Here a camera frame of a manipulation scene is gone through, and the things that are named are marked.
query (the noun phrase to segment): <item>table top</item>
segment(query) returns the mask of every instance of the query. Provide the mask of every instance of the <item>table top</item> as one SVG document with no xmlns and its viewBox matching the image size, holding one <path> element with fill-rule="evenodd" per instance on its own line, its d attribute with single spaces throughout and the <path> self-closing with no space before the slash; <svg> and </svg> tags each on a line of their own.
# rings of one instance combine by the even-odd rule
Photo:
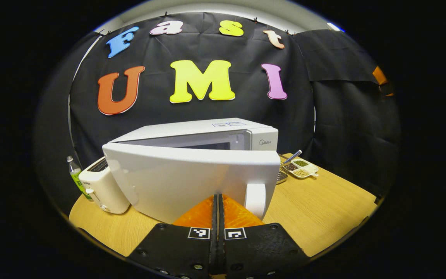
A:
<svg viewBox="0 0 446 279">
<path fill-rule="evenodd" d="M 374 195 L 318 169 L 317 177 L 298 179 L 289 174 L 285 182 L 276 185 L 262 220 L 265 224 L 281 224 L 310 257 L 337 242 L 377 207 Z M 83 195 L 73 205 L 69 221 L 123 256 L 129 256 L 152 227 L 160 223 L 133 206 L 123 214 L 104 212 Z"/>
</svg>

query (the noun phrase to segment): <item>orange object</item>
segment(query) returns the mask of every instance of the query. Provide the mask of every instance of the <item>orange object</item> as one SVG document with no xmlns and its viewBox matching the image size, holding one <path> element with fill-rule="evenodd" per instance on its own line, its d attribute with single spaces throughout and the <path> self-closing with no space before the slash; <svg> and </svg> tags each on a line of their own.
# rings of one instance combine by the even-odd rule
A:
<svg viewBox="0 0 446 279">
<path fill-rule="evenodd" d="M 121 101 L 113 101 L 113 83 L 118 78 L 117 72 L 112 72 L 98 80 L 98 109 L 101 113 L 106 115 L 113 115 L 123 113 L 130 109 L 135 100 L 139 90 L 140 74 L 145 70 L 144 66 L 132 67 L 125 70 L 127 76 L 127 89 L 125 97 Z"/>
<path fill-rule="evenodd" d="M 376 69 L 373 71 L 373 76 L 375 76 L 375 79 L 379 85 L 388 83 L 388 80 L 386 80 L 386 77 L 384 76 L 379 66 L 376 66 Z"/>
<path fill-rule="evenodd" d="M 225 228 L 240 228 L 264 225 L 264 223 L 233 198 L 223 195 Z M 213 197 L 206 198 L 178 218 L 173 225 L 212 228 Z"/>
</svg>

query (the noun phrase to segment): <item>yellow letter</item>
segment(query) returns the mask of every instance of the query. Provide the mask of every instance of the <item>yellow letter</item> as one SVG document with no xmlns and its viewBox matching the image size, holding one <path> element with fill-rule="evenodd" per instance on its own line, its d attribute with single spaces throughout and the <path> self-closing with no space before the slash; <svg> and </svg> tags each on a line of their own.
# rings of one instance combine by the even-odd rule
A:
<svg viewBox="0 0 446 279">
<path fill-rule="evenodd" d="M 222 21 L 220 22 L 220 26 L 220 32 L 222 34 L 236 37 L 242 36 L 244 34 L 244 30 L 241 29 L 242 24 L 237 21 Z"/>
<path fill-rule="evenodd" d="M 211 83 L 213 90 L 209 92 L 209 99 L 235 99 L 235 93 L 230 88 L 230 79 L 228 78 L 228 69 L 231 65 L 228 61 L 214 60 L 202 74 L 191 60 L 173 62 L 170 66 L 175 69 L 175 93 L 170 96 L 170 102 L 185 103 L 192 100 L 192 95 L 187 92 L 187 83 L 199 100 L 204 99 Z"/>
</svg>

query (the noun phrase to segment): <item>microwave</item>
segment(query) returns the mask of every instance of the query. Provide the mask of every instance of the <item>microwave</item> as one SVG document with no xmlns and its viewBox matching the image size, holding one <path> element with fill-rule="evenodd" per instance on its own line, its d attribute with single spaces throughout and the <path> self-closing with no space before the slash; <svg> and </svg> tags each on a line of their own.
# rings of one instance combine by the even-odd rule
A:
<svg viewBox="0 0 446 279">
<path fill-rule="evenodd" d="M 214 194 L 262 219 L 276 185 L 278 130 L 240 118 L 144 126 L 103 145 L 133 208 L 173 223 Z"/>
</svg>

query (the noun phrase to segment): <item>orange letter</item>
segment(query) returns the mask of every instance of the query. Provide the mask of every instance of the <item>orange letter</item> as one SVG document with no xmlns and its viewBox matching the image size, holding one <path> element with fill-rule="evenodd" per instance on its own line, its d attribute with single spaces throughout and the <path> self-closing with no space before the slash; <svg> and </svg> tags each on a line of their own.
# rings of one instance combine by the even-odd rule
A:
<svg viewBox="0 0 446 279">
<path fill-rule="evenodd" d="M 127 76 L 127 90 L 123 100 L 119 102 L 113 101 L 113 83 L 118 78 L 119 74 L 113 72 L 101 77 L 98 80 L 99 94 L 98 94 L 98 109 L 101 113 L 106 115 L 113 115 L 124 113 L 129 110 L 137 100 L 137 92 L 139 88 L 140 73 L 144 71 L 144 66 L 132 67 L 125 71 Z"/>
<path fill-rule="evenodd" d="M 277 48 L 284 49 L 285 45 L 280 43 L 278 39 L 281 39 L 280 35 L 276 35 L 276 33 L 273 30 L 264 30 L 264 33 L 268 35 L 269 41 Z"/>
</svg>

